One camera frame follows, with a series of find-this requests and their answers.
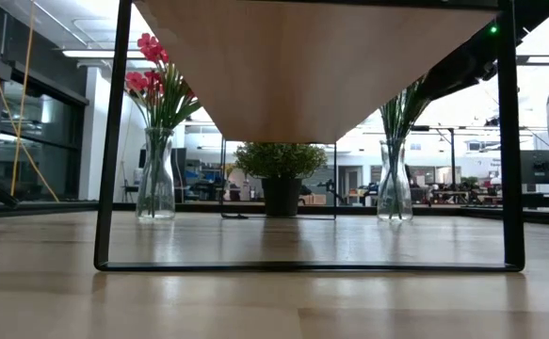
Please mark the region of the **black table border rail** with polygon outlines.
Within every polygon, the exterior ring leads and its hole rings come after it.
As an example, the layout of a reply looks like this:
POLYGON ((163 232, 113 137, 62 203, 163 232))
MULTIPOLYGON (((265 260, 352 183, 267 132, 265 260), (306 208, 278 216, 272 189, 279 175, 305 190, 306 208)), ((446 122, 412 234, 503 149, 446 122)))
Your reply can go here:
MULTIPOLYGON (((47 215, 74 212, 97 211, 98 202, 21 202, 17 207, 10 208, 0 203, 0 218, 47 215)), ((177 213, 224 213, 224 214, 254 214, 263 215, 265 207, 259 204, 178 204, 177 213)), ((466 217, 502 219, 503 209, 497 207, 460 207, 447 206, 416 206, 412 209, 415 217, 466 217)), ((299 216, 375 216, 375 207, 350 207, 350 206, 300 206, 299 216)), ((524 210, 523 221, 549 225, 549 211, 524 210)))

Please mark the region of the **wooden shelf black metal frame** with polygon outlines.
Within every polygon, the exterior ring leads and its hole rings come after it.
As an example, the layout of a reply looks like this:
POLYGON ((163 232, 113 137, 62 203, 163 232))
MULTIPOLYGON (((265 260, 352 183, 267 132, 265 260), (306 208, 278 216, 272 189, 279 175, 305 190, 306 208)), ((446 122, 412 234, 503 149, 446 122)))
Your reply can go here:
POLYGON ((93 264, 109 258, 131 14, 137 11, 220 133, 331 144, 488 24, 496 36, 504 260, 525 267, 513 0, 119 0, 93 264))

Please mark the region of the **dark wide monitor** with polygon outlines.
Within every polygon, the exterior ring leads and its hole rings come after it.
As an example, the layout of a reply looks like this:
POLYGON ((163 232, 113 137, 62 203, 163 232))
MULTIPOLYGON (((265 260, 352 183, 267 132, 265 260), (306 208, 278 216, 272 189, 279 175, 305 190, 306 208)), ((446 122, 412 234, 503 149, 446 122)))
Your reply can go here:
POLYGON ((521 151, 522 183, 549 185, 549 150, 521 151))

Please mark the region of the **clear glass vase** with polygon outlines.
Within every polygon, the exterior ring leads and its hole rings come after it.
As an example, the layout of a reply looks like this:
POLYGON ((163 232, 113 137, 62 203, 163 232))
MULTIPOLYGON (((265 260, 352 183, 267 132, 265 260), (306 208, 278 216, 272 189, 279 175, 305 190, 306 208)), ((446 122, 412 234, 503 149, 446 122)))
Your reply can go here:
POLYGON ((380 142, 382 168, 378 189, 378 218, 391 223, 412 219, 412 195, 405 166, 405 140, 380 142))
POLYGON ((140 220, 174 219, 173 131, 147 128, 145 135, 146 160, 138 189, 136 216, 140 220))

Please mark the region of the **black framed glass partition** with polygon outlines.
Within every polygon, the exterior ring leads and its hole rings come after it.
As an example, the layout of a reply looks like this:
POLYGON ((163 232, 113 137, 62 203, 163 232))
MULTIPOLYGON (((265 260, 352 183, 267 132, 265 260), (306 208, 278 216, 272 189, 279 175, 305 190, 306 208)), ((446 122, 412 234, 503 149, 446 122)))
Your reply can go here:
POLYGON ((76 198, 86 80, 54 48, 0 56, 0 187, 24 201, 76 198))

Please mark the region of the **green potted plant black pot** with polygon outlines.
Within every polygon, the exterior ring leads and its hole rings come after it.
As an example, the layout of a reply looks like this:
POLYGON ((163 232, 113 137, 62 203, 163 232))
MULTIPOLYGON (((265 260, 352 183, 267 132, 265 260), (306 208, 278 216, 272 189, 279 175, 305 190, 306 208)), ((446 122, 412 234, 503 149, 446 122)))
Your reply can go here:
POLYGON ((291 218, 298 213, 302 180, 327 164, 317 145, 246 142, 235 152, 236 166, 261 180, 268 217, 291 218))

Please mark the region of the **black metal frame stand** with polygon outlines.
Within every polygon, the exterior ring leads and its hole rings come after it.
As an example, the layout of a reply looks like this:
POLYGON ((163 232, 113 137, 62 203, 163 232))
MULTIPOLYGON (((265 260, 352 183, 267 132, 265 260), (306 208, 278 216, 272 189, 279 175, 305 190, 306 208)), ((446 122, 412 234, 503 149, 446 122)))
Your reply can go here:
POLYGON ((418 156, 427 166, 434 168, 432 180, 425 179, 428 186, 427 202, 432 204, 455 203, 453 196, 457 184, 455 129, 447 126, 416 125, 412 128, 420 145, 418 156))

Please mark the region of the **black upright monitor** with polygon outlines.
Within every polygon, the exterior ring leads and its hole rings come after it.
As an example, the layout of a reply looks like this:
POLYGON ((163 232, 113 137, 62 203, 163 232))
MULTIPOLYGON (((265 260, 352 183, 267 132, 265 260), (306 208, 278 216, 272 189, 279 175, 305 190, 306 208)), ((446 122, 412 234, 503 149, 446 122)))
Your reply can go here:
MULTIPOLYGON (((171 167, 175 176, 185 178, 186 170, 186 148, 174 148, 171 150, 171 167)), ((143 169, 147 162, 147 149, 140 150, 138 166, 143 169)))

